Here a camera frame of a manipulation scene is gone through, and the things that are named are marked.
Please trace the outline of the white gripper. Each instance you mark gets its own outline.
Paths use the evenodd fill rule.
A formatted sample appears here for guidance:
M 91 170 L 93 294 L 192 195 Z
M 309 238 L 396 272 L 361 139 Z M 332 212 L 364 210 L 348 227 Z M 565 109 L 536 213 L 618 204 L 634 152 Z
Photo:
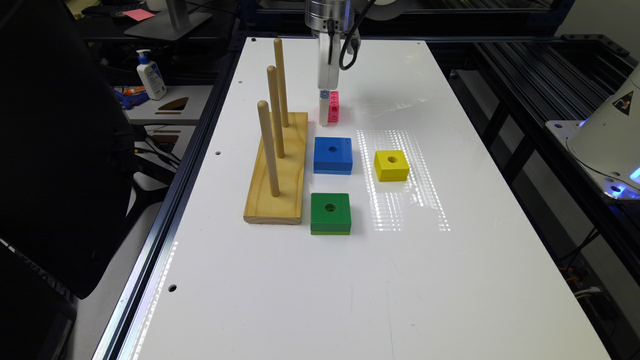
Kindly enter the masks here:
M 318 89 L 319 120 L 321 126 L 328 124 L 330 91 L 336 90 L 340 74 L 341 40 L 338 35 L 330 36 L 328 33 L 320 33 L 318 37 Z

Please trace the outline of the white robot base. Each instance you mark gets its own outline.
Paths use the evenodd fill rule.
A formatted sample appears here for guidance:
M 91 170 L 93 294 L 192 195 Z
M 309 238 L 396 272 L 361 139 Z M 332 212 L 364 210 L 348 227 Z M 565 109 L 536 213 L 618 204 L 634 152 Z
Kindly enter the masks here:
M 639 70 L 585 120 L 546 123 L 601 193 L 639 199 Z

